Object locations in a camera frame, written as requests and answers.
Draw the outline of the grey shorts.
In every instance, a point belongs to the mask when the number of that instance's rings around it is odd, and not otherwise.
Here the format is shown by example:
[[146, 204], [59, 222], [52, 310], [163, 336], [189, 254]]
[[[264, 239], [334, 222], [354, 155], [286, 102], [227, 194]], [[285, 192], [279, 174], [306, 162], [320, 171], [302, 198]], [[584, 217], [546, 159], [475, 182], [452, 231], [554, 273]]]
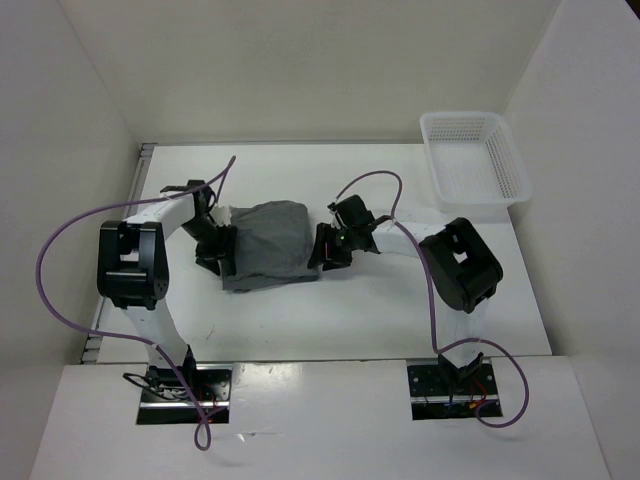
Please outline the grey shorts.
[[237, 228], [236, 273], [224, 274], [225, 291], [248, 292], [314, 282], [318, 270], [308, 261], [314, 240], [307, 207], [289, 200], [270, 201], [250, 208], [230, 209]]

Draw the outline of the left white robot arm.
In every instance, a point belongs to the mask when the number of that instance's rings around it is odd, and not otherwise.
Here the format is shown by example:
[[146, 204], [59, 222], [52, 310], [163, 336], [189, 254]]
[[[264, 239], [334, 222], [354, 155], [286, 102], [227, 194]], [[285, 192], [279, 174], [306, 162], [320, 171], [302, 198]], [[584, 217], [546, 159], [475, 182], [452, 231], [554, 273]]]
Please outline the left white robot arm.
[[166, 240], [184, 230], [196, 243], [195, 263], [216, 276], [236, 272], [238, 230], [223, 211], [211, 214], [217, 200], [203, 180], [167, 186], [161, 200], [123, 220], [102, 224], [99, 235], [97, 287], [122, 310], [145, 340], [149, 369], [165, 389], [185, 400], [196, 394], [200, 376], [188, 343], [178, 333], [166, 296], [170, 273]]

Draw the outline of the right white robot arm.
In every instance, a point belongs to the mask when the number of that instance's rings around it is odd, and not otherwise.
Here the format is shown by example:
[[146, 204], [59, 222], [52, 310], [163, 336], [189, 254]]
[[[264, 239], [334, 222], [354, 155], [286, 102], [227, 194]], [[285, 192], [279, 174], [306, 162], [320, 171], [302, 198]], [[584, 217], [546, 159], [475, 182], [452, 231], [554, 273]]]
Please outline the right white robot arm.
[[459, 217], [442, 230], [416, 223], [400, 225], [390, 215], [378, 218], [358, 195], [328, 206], [330, 223], [316, 227], [308, 262], [324, 271], [347, 268], [354, 251], [399, 254], [418, 259], [428, 267], [429, 306], [442, 303], [443, 331], [452, 348], [436, 346], [440, 385], [460, 393], [479, 371], [483, 353], [478, 344], [486, 323], [486, 309], [503, 279], [503, 269], [471, 222]]

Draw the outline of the white plastic basket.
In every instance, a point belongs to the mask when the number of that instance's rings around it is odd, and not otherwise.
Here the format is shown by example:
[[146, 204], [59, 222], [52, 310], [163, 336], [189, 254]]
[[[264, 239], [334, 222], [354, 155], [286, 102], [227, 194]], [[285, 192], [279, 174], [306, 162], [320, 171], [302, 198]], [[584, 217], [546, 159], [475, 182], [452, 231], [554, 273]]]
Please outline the white plastic basket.
[[531, 199], [524, 162], [501, 115], [434, 112], [423, 114], [419, 124], [440, 211], [492, 215]]

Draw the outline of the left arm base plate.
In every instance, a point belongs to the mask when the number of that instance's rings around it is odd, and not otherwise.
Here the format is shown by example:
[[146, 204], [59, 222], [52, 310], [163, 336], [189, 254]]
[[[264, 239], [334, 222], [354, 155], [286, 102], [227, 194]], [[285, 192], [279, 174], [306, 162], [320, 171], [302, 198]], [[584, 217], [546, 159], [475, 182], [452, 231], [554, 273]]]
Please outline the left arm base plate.
[[[138, 425], [197, 424], [199, 415], [186, 389], [169, 370], [148, 369], [144, 375], [124, 373], [123, 378], [141, 390]], [[228, 424], [232, 368], [199, 369], [188, 372], [191, 386], [209, 424]]]

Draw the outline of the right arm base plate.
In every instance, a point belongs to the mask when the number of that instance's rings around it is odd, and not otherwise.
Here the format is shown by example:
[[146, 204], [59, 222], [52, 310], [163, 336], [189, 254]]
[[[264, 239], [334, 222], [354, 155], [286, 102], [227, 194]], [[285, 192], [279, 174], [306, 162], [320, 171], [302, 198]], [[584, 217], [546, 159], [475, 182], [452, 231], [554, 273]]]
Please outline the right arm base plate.
[[501, 419], [498, 387], [492, 364], [477, 362], [473, 373], [456, 380], [453, 371], [435, 359], [406, 365], [412, 418], [418, 420]]

